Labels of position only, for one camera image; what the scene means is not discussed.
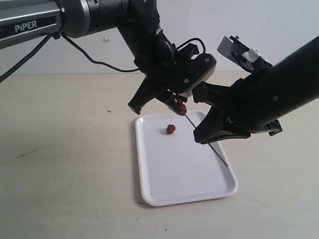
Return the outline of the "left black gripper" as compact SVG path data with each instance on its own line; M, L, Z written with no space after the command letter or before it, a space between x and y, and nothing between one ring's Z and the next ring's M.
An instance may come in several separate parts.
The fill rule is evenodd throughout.
M176 94L169 90L172 80L172 74L176 66L185 63L188 59L195 59L199 55L198 46L192 43L184 44L183 48L176 52L176 62L172 69L151 70L146 73L142 84L128 103L130 109L140 114L145 104L153 99L164 103L171 111L180 113L180 107L177 103Z

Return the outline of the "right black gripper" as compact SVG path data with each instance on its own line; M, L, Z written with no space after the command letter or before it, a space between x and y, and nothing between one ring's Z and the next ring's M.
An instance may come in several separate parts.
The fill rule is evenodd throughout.
M282 132L278 98L283 82L275 77L246 77L230 87L200 83L193 89L196 103L211 106L193 131L194 140L209 144L227 139L248 139L252 134Z

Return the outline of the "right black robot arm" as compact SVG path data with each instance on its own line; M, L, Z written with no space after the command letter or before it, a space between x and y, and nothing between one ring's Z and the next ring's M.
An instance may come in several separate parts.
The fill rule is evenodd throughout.
M249 75L229 87L202 82L193 89L196 103L211 106L193 132L197 143L276 135L282 131L280 117L319 97L317 38L275 65L238 37L224 37L217 50Z

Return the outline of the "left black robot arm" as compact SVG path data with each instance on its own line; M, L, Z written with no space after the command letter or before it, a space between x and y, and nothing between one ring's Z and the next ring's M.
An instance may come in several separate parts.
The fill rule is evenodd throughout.
M36 38L40 43L1 75L5 80L51 38L74 39L116 28L145 79L129 102L139 114L153 99L184 116L187 92L201 79L201 55L187 41L178 49L160 27L154 0L3 0L0 3L0 46L6 48Z

